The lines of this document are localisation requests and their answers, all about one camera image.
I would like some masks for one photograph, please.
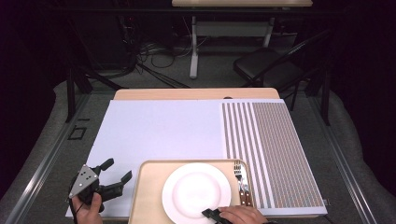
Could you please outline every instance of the chair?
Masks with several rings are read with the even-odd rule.
[[[279,54],[274,49],[257,49],[233,62],[233,70],[247,82],[242,87],[275,88],[282,92],[294,86],[294,91],[285,97],[286,99],[293,94],[290,107],[290,111],[292,111],[300,81],[311,77],[319,70],[318,66],[303,69],[295,62],[296,56],[305,53],[329,35],[330,30],[323,31],[306,39],[284,54]]]

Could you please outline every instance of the plate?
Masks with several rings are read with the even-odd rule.
[[[215,221],[202,215],[207,208],[228,206],[231,187],[218,168],[194,162],[177,168],[163,186],[163,209],[177,224],[211,224]]]

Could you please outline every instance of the metal fork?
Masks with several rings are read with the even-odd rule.
[[[241,161],[235,161],[233,163],[233,173],[235,174],[235,177],[238,180],[239,198],[241,199],[241,204],[246,205],[247,199],[242,184]]]

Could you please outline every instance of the human hand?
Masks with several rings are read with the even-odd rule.
[[[267,222],[267,218],[254,207],[237,205],[220,207],[220,217],[223,217],[233,224],[262,224]]]
[[[102,197],[94,193],[91,205],[84,204],[78,196],[72,198],[73,207],[76,210],[78,224],[102,224],[102,217],[99,209],[102,204]]]

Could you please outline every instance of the wire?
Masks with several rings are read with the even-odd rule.
[[[141,67],[142,70],[145,70],[145,71],[149,72],[152,76],[156,77],[161,82],[165,83],[166,85],[168,85],[170,87],[173,87],[173,88],[185,88],[185,89],[190,88],[189,86],[187,86],[187,85],[185,85],[185,84],[183,84],[183,83],[181,83],[179,81],[176,81],[176,80],[174,80],[174,79],[172,79],[170,77],[167,77],[166,75],[163,75],[161,73],[158,73],[156,71],[153,71],[153,70],[147,68],[142,63],[138,63],[137,66]]]
[[[70,182],[70,185],[69,185],[69,194],[70,194],[70,191],[72,190],[73,185],[74,185],[74,183],[76,182],[76,180],[77,180],[77,176],[74,176],[74,177],[72,178],[72,181]],[[68,198],[68,202],[69,202],[70,210],[71,210],[72,215],[73,215],[73,221],[74,221],[75,224],[78,224],[78,222],[77,222],[77,212],[76,212],[76,210],[75,210],[75,207],[73,206],[73,201],[72,201],[72,199],[71,199],[71,198]]]
[[[175,56],[174,56],[173,54],[172,54],[171,56],[172,56],[172,61],[171,61],[169,64],[165,65],[165,66],[158,66],[158,65],[155,65],[155,63],[154,63],[154,57],[151,56],[151,64],[152,64],[154,67],[156,67],[156,68],[167,68],[167,67],[170,67],[170,66],[175,62]]]
[[[187,32],[189,33],[189,37],[190,37],[190,47],[189,47],[189,51],[187,51],[187,53],[185,53],[185,54],[183,54],[183,55],[177,55],[177,57],[184,57],[184,56],[190,54],[190,52],[191,52],[191,50],[192,50],[192,34],[191,34],[191,31],[190,31],[189,25],[187,25],[186,19],[185,19],[184,17],[183,17],[183,22],[184,22],[184,25],[186,26]]]
[[[335,224],[327,215],[324,216],[330,223]]]
[[[82,204],[79,206],[78,210],[76,211],[76,214],[78,213],[79,209],[82,208],[82,205],[84,205],[84,203],[82,203]]]

